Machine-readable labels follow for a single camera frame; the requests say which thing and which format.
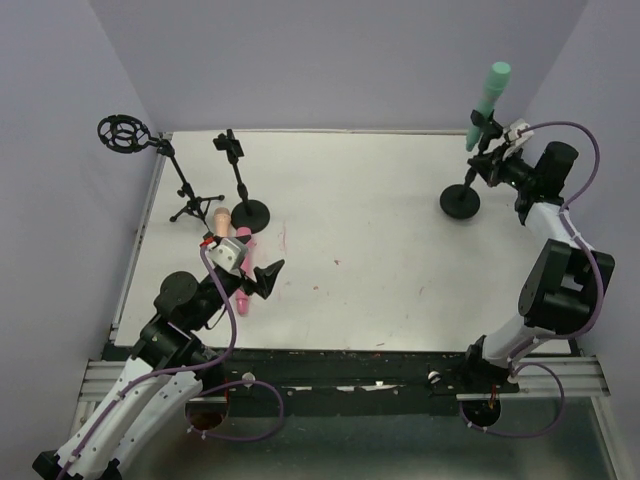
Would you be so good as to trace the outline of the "pink toy microphone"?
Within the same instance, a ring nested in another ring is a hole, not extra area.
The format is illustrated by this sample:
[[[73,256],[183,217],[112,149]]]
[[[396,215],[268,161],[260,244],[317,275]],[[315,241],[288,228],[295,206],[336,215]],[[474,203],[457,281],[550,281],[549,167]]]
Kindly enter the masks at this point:
[[[251,267],[252,267],[252,252],[254,247],[256,246],[256,242],[253,238],[252,231],[249,227],[239,227],[236,230],[236,236],[249,238],[249,240],[246,243],[246,246],[248,247],[248,253],[245,256],[245,259],[242,263],[241,268],[244,273],[250,274]],[[249,314],[249,310],[250,310],[250,297],[243,290],[238,290],[235,294],[235,299],[236,299],[237,314],[242,317],[246,317]]]

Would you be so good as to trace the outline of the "mint green toy microphone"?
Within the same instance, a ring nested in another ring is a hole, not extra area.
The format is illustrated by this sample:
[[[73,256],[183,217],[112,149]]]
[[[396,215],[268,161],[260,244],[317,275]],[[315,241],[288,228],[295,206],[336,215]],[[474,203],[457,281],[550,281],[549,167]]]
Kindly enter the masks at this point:
[[[491,65],[487,74],[480,100],[474,109],[485,119],[494,111],[495,104],[506,89],[511,78],[511,65],[504,61],[498,61]],[[466,134],[466,150],[471,152],[481,136],[480,128],[472,124]]]

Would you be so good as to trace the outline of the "beige toy microphone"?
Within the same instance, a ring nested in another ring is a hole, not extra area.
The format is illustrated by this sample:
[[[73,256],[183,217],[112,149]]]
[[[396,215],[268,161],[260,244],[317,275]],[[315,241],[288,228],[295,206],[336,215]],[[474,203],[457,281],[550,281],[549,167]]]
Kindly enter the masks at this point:
[[[219,207],[213,214],[214,234],[219,237],[228,237],[231,228],[231,214],[225,207]]]

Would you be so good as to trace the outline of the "black round-base clamp stand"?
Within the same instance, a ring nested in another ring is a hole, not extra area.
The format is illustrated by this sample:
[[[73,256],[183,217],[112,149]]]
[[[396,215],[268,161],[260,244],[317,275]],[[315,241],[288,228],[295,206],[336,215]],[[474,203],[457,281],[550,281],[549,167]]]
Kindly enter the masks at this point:
[[[269,224],[271,219],[267,205],[249,196],[249,191],[244,183],[239,169],[239,161],[244,156],[240,141],[236,138],[232,129],[220,133],[213,139],[213,144],[218,151],[226,154],[236,180],[236,190],[240,202],[231,211],[231,224],[235,229],[246,227],[253,234],[260,233]]]

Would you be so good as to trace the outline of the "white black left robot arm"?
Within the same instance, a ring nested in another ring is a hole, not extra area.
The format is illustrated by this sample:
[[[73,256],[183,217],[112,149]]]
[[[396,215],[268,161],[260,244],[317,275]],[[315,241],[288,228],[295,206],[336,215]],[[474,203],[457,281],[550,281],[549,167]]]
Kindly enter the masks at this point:
[[[177,271],[161,283],[156,313],[141,330],[124,367],[87,422],[32,468],[43,479],[121,479],[134,457],[188,400],[224,387],[232,351],[216,353],[197,336],[237,290],[267,298],[284,266],[255,268],[253,278],[210,266],[198,280]]]

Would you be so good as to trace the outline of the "black robot base mounting bar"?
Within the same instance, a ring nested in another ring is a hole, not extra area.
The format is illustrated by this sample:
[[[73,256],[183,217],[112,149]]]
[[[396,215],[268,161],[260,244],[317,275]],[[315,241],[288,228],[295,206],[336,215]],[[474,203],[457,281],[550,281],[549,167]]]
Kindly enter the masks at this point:
[[[231,415],[451,416],[463,394],[516,393],[506,369],[469,352],[236,348],[197,372],[203,388],[228,386]]]

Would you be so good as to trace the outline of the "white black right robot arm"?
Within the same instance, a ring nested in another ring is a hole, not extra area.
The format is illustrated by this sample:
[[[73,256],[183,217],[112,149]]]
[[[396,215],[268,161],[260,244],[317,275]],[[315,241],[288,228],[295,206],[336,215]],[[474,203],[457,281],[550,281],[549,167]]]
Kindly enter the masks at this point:
[[[518,362],[552,339],[569,339],[586,329],[604,298],[615,267],[612,255],[580,239],[563,209],[561,192],[578,151],[554,141],[535,165],[521,151],[503,147],[469,159],[471,172],[488,185],[517,192],[520,223],[541,241],[540,254],[517,301],[517,314],[496,332],[470,345],[460,372],[469,381],[501,385]]]

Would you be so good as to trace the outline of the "aluminium extrusion rail frame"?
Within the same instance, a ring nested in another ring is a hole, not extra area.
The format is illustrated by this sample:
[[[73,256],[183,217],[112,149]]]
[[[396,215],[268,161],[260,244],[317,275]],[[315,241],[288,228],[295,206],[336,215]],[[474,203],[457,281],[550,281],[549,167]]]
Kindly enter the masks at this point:
[[[496,146],[505,142],[502,136],[496,140],[492,140],[488,151],[490,152]],[[470,158],[478,152],[477,144],[470,152]],[[563,209],[569,213],[569,202],[564,199]],[[235,237],[241,240],[245,245],[249,240],[248,237],[237,237],[236,230],[234,235],[228,237]],[[210,266],[216,267],[207,256],[207,249],[217,245],[222,238],[214,234],[214,232],[208,233],[200,246],[200,252],[202,260],[207,269],[207,275],[209,273],[208,268]],[[240,269],[240,275],[246,274]],[[246,274],[250,278],[253,277],[253,270],[250,274]],[[578,336],[588,332],[595,324],[603,304],[603,300],[598,303],[596,313],[592,320],[590,320],[586,326],[586,329],[578,335],[569,339],[552,339],[552,340],[572,340]],[[231,297],[229,308],[222,308],[218,312],[230,312],[231,311]],[[230,344],[226,349],[230,349],[232,352],[238,348],[235,344]],[[509,382],[518,386],[519,390],[516,393],[497,393],[492,392],[489,395],[483,397],[471,396],[469,394],[463,394],[457,398],[457,412],[454,415],[459,415],[466,425],[474,430],[484,432],[487,434],[494,432],[495,423],[499,420],[501,415],[501,399],[509,398],[513,396],[519,396],[526,391],[532,391],[538,395],[546,393],[547,389],[545,385],[533,376],[534,369],[540,369],[548,373],[556,385],[559,396],[561,399],[566,399],[570,396],[594,396],[600,394],[604,390],[604,379],[601,374],[596,372],[596,364],[592,360],[579,360],[576,362],[570,362],[566,358],[534,358],[534,350],[518,362],[516,362],[509,373]],[[216,419],[225,419],[233,416],[229,413],[226,399],[226,393],[228,386],[224,384],[222,390],[217,391],[210,388],[201,392],[199,395],[191,398],[186,404],[177,411],[183,411],[186,418],[189,421],[194,421],[200,415],[212,415]],[[283,412],[278,412],[275,415],[278,419],[284,419],[288,417]]]

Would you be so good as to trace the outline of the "black round-base clip mic stand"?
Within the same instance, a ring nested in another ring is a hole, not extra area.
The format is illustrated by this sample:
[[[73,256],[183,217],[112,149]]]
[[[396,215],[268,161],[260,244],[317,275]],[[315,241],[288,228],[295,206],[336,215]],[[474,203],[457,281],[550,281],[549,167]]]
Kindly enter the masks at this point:
[[[494,111],[485,119],[481,114],[473,110],[471,121],[481,131],[481,136],[477,143],[478,152],[474,156],[488,155],[491,141],[502,136],[503,127],[494,119]],[[472,183],[477,176],[476,172],[469,166],[462,184],[453,184],[443,190],[439,203],[446,215],[456,220],[467,220],[479,211],[481,205],[480,197],[472,188]]]

